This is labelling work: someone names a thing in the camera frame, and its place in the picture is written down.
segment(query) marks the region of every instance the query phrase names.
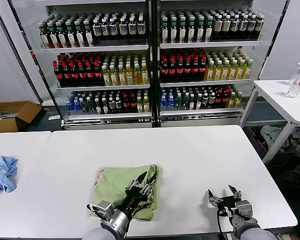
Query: table leg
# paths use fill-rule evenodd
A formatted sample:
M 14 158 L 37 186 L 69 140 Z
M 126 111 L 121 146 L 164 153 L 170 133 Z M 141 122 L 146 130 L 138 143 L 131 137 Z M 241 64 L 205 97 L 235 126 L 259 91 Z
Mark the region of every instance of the table leg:
M 296 123 L 290 121 L 283 128 L 282 132 L 279 134 L 278 138 L 273 143 L 272 147 L 269 149 L 267 154 L 262 159 L 263 163 L 267 165 L 272 158 L 277 154 L 278 150 L 281 148 L 282 144 L 284 144 L 285 140 L 289 137 L 292 131 L 297 126 Z
M 240 127 L 242 129 L 244 128 L 244 126 L 246 124 L 246 121 L 249 117 L 249 114 L 251 112 L 252 107 L 254 106 L 254 103 L 255 103 L 257 97 L 258 97 L 258 91 L 257 91 L 256 87 L 254 87 L 253 91 L 251 93 L 251 96 L 249 98 L 248 104 L 246 105 L 246 108 L 245 108 L 244 113 L 240 120 Z

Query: cardboard box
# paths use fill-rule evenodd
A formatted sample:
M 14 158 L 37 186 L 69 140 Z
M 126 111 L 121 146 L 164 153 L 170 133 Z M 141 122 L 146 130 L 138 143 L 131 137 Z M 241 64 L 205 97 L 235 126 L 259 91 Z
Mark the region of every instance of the cardboard box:
M 0 111 L 17 113 L 16 117 L 0 120 L 0 133 L 18 132 L 26 128 L 41 107 L 31 101 L 0 102 Z

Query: blue cloth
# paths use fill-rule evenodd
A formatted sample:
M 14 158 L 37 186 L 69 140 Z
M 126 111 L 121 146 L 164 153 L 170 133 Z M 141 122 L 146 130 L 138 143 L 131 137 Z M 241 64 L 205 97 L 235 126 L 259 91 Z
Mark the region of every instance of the blue cloth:
M 0 156 L 0 189 L 7 193 L 13 191 L 17 186 L 13 184 L 8 177 L 14 176 L 17 173 L 18 159 L 10 156 Z

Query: white table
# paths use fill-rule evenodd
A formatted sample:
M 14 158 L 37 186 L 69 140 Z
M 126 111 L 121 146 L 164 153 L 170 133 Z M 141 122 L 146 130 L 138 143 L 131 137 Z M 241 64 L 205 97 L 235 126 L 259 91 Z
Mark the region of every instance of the white table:
M 12 178 L 16 183 L 16 189 L 12 192 L 0 191 L 0 219 L 16 204 L 15 196 L 24 184 L 25 176 L 33 169 L 31 166 L 39 160 L 40 151 L 50 135 L 50 131 L 0 133 L 0 155 L 18 159 L 16 165 L 18 170 Z
M 241 118 L 240 126 L 242 128 L 245 126 L 258 94 L 287 121 L 282 132 L 262 160 L 264 164 L 268 164 L 295 127 L 300 127 L 300 93 L 295 98 L 286 96 L 290 88 L 289 80 L 257 80 L 254 81 L 254 86 L 255 88 Z
M 81 239 L 100 227 L 87 215 L 102 167 L 158 164 L 158 209 L 150 222 L 132 220 L 128 236 L 218 232 L 207 189 L 229 196 L 242 190 L 262 228 L 297 224 L 293 212 L 239 126 L 55 131 L 0 222 L 0 239 Z M 232 231 L 221 220 L 223 231 Z

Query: green cloth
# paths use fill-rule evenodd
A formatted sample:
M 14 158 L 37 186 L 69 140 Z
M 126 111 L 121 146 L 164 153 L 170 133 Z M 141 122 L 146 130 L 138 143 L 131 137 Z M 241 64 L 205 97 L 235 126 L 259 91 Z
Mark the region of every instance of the green cloth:
M 146 180 L 150 179 L 156 172 L 156 182 L 154 189 L 147 202 L 141 202 L 142 205 L 150 203 L 150 206 L 140 210 L 135 216 L 135 219 L 151 220 L 153 218 L 153 210 L 157 209 L 158 200 L 158 178 L 159 167 L 157 165 L 148 165 L 141 167 L 103 167 L 98 170 L 97 179 L 95 181 L 92 204 L 97 205 L 102 200 L 112 203 L 114 206 L 121 203 L 126 197 L 125 189 L 132 180 L 147 171 L 147 174 L 141 183 L 143 187 Z

